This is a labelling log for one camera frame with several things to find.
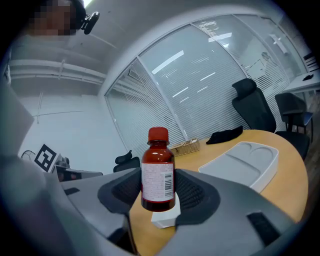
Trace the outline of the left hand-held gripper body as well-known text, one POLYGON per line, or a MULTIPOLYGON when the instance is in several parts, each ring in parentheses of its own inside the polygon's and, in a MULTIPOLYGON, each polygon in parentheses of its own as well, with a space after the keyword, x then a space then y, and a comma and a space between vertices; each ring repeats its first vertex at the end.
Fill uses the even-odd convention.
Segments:
POLYGON ((34 163, 46 173, 57 174, 60 182, 72 180, 71 173, 67 171, 70 168, 70 160, 56 153, 46 144, 43 144, 39 149, 34 163))

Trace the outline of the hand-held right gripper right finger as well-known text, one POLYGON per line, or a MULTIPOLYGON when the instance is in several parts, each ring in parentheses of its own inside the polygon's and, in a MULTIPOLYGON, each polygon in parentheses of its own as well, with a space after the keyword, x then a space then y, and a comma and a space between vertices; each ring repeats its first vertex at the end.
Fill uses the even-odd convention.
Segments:
POLYGON ((279 256, 302 228, 253 189, 177 169, 181 213, 162 256, 279 256))

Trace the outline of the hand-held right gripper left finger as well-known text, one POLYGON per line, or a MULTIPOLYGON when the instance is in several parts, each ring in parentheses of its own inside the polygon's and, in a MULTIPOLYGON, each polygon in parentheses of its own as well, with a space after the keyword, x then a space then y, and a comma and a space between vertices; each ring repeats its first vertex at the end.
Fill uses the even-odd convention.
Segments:
POLYGON ((126 253, 139 253, 130 222, 130 210, 141 189, 139 167, 61 185, 95 231, 126 253))

